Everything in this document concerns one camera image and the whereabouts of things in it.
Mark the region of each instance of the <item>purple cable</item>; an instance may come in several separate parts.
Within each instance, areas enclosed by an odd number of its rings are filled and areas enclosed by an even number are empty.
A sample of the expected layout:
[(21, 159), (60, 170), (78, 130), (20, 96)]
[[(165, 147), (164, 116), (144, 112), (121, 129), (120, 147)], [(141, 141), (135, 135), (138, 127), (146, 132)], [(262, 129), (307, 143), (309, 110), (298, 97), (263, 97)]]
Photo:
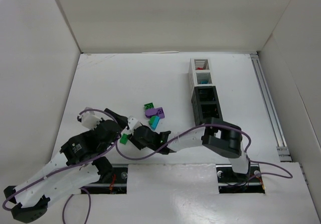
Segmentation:
[[(178, 136), (172, 138), (171, 140), (167, 141), (165, 144), (163, 144), (162, 146), (160, 146), (156, 151), (154, 151), (154, 152), (152, 152), (151, 154), (146, 155), (146, 156), (144, 156), (144, 157), (140, 157), (140, 158), (128, 157), (128, 156), (124, 155), (124, 154), (119, 150), (117, 143), (115, 144), (115, 146), (116, 146), (117, 152), (118, 152), (123, 158), (125, 158), (125, 159), (127, 159), (127, 160), (144, 160), (144, 159), (149, 158), (150, 156), (153, 156), (153, 155), (156, 154), (158, 151), (160, 151), (162, 148), (164, 148), (165, 146), (167, 146), (167, 145), (170, 144), (171, 142), (177, 140), (178, 138), (184, 136), (185, 134), (187, 134), (187, 133), (189, 133), (189, 132), (191, 132), (191, 131), (193, 131), (193, 130), (195, 130), (195, 129), (204, 128), (204, 127), (216, 127), (216, 128), (226, 129), (226, 130), (233, 130), (233, 131), (235, 131), (235, 132), (238, 132), (238, 133), (244, 135), (244, 136), (248, 139), (248, 141), (249, 141), (249, 143), (247, 144), (247, 146), (246, 146), (245, 149), (244, 149), (244, 152), (245, 152), (245, 153), (247, 152), (248, 148), (250, 147), (250, 145), (251, 145), (251, 143), (252, 143), (251, 137), (250, 137), (247, 133), (245, 133), (245, 132), (243, 132), (243, 131), (241, 131), (241, 130), (238, 130), (238, 129), (235, 129), (235, 128), (232, 128), (232, 127), (229, 127), (229, 126), (225, 126), (225, 125), (205, 124), (205, 125), (195, 126), (195, 127), (191, 128), (191, 129), (189, 129), (189, 130), (186, 130), (185, 132), (181, 133), (180, 135), (178, 135)], [(270, 172), (262, 172), (262, 173), (260, 173), (260, 174), (251, 176), (248, 180), (251, 180), (251, 179), (253, 179), (253, 178), (255, 178), (255, 177), (259, 176), (259, 175), (274, 175), (274, 176), (279, 176), (279, 177), (288, 178), (288, 179), (292, 179), (292, 178), (293, 178), (293, 175), (292, 175), (288, 170), (284, 169), (284, 168), (281, 167), (281, 166), (278, 166), (278, 165), (272, 164), (272, 163), (268, 163), (268, 162), (261, 162), (261, 161), (250, 160), (250, 158), (249, 158), (248, 156), (246, 156), (246, 158), (248, 159), (248, 161), (249, 161), (250, 163), (252, 162), (252, 163), (256, 163), (256, 164), (271, 165), (271, 166), (277, 167), (277, 168), (285, 171), (287, 174), (289, 174), (289, 176), (285, 176), (285, 175), (279, 175), (279, 174), (270, 173)]]
[[(109, 113), (107, 113), (107, 112), (105, 112), (105, 111), (103, 111), (103, 110), (100, 110), (100, 109), (94, 109), (94, 108), (85, 109), (85, 110), (83, 110), (82, 112), (80, 112), (79, 115), (82, 115), (84, 112), (88, 112), (88, 111), (96, 111), (96, 112), (103, 113), (103, 114), (107, 115), (108, 117), (110, 117), (110, 118), (111, 118), (112, 120), (114, 120), (115, 122), (117, 122), (116, 119), (115, 119), (112, 115), (110, 115)], [(97, 160), (97, 159), (99, 159), (100, 157), (102, 157), (102, 156), (104, 156), (105, 154), (107, 154), (116, 144), (117, 144), (117, 140), (114, 142), (114, 144), (113, 144), (109, 149), (107, 149), (105, 152), (101, 153), (100, 155), (98, 155), (98, 156), (96, 156), (96, 157), (94, 157), (94, 158), (92, 158), (92, 159), (89, 159), (89, 160), (80, 162), (80, 163), (78, 163), (78, 164), (76, 164), (76, 165), (70, 165), (70, 166), (66, 166), (66, 167), (64, 167), (64, 168), (61, 168), (61, 169), (59, 169), (59, 170), (55, 170), (55, 171), (49, 173), (48, 175), (46, 175), (45, 177), (48, 178), (48, 177), (50, 177), (50, 176), (52, 176), (52, 175), (54, 175), (54, 174), (57, 174), (57, 173), (59, 173), (59, 172), (62, 172), (62, 171), (65, 171), (65, 170), (69, 170), (69, 169), (74, 168), (74, 167), (77, 167), (77, 166), (85, 165), (85, 164), (88, 164), (89, 162), (92, 162), (92, 161), (94, 161), (94, 160)], [(26, 187), (22, 188), (21, 190), (18, 190), (17, 192), (15, 192), (14, 194), (12, 194), (11, 196), (9, 196), (9, 197), (8, 197), (7, 199), (5, 199), (5, 201), (3, 202), (2, 208), (5, 209), (5, 210), (8, 210), (8, 211), (11, 211), (10, 208), (6, 207), (6, 204), (9, 202), (9, 200), (11, 200), (12, 198), (14, 198), (16, 195), (20, 194), (21, 192), (27, 190), (28, 188), (30, 188), (30, 187), (38, 184), (39, 182), (43, 181), (44, 179), (45, 179), (45, 178), (42, 177), (42, 178), (40, 178), (40, 179), (32, 182), (31, 184), (27, 185)]]
[[(90, 208), (91, 208), (91, 197), (90, 197), (90, 193), (87, 189), (85, 188), (80, 188), (81, 190), (85, 191), (86, 194), (88, 195), (88, 198), (89, 198), (89, 206), (88, 206), (88, 212), (87, 212), (87, 216), (86, 216), (86, 220), (84, 222), (84, 224), (87, 223), (88, 221), (88, 218), (89, 218), (89, 214), (90, 214)], [(63, 224), (66, 224), (66, 220), (65, 220), (65, 210), (66, 210), (66, 206), (68, 204), (68, 202), (70, 201), (70, 199), (73, 197), (74, 195), (71, 195), (68, 200), (66, 201), (65, 205), (64, 205), (64, 208), (62, 209), (62, 222)]]

